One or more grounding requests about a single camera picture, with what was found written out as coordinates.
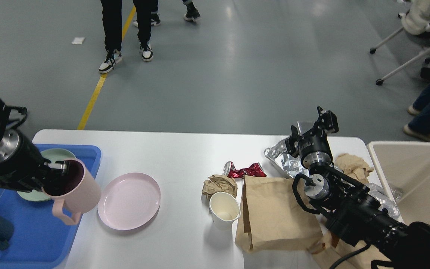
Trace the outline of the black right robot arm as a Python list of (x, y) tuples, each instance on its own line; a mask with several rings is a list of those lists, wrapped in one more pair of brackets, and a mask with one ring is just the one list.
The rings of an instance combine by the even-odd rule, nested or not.
[(302, 166), (309, 171), (308, 176), (299, 173), (294, 177), (292, 191), (304, 211), (327, 218), (326, 228), (340, 240), (351, 246), (366, 243), (338, 259), (331, 268), (374, 246), (387, 260), (372, 260), (372, 269), (430, 269), (430, 225), (396, 221), (387, 209), (380, 209), (369, 187), (336, 170), (327, 136), (339, 131), (337, 117), (320, 106), (317, 112), (311, 129), (300, 134), (292, 126), (285, 141), (287, 152), (300, 157)]

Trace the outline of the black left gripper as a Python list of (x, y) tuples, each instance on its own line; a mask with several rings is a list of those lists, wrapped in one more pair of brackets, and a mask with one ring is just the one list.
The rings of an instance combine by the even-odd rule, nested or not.
[(5, 131), (0, 141), (0, 188), (41, 191), (51, 178), (68, 176), (72, 160), (49, 163), (20, 131)]

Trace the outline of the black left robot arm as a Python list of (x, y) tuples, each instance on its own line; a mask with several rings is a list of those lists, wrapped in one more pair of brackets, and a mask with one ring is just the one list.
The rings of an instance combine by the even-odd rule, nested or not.
[(69, 161), (44, 158), (18, 128), (28, 117), (25, 107), (10, 106), (0, 98), (0, 188), (14, 191), (63, 191)]

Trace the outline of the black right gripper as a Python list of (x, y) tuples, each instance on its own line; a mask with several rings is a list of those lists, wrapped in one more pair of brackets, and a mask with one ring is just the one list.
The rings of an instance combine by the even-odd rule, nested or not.
[(316, 109), (318, 118), (308, 131), (309, 135), (300, 140), (299, 130), (292, 125), (291, 134), (285, 141), (286, 152), (292, 157), (300, 156), (300, 161), (305, 168), (318, 165), (328, 166), (332, 163), (333, 155), (327, 136), (330, 133), (339, 132), (336, 114), (322, 107)]

